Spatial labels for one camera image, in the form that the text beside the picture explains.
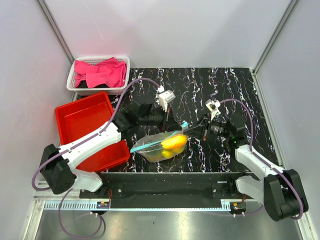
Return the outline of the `yellow orange fake mango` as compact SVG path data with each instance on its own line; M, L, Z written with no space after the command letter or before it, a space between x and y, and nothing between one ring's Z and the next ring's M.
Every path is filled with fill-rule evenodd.
M163 140L160 144L165 150L173 150L183 147L188 141L188 137L184 134L176 134Z

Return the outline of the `clear zip top bag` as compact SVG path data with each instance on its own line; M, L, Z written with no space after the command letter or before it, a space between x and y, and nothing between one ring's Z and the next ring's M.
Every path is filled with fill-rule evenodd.
M148 136L142 137L133 145L133 147L130 149L130 153L137 153L146 158L147 153L150 151L164 150L163 147L161 146L161 142L177 134L183 135L183 131L188 129L188 123L185 121L181 125L181 127L182 127L182 130L180 131L176 130L176 131L161 132L154 135L148 135ZM175 148L173 150L175 151L178 149L185 150L187 142L184 146Z

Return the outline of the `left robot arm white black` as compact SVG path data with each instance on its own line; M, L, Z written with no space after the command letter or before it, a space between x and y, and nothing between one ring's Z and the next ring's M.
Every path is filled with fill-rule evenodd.
M108 186L95 172L77 167L100 150L117 144L140 126L154 126L162 132L182 130L174 119L172 110L154 107L152 104L127 106L114 111L110 120L87 135L60 147L47 145L42 153L37 174L41 174L48 189L55 195L70 189L86 190L97 198L108 193Z

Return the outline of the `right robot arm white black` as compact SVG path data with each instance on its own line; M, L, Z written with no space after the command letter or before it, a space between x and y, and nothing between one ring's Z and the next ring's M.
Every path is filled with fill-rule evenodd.
M286 218L299 219L309 210L300 175L294 169L285 170L258 153L245 136L245 119L232 115L226 123L218 123L209 115L185 129L184 134L205 141L208 136L225 138L229 155L246 166L256 177L243 173L227 185L228 195L239 198L245 194L264 206L269 217L278 222Z

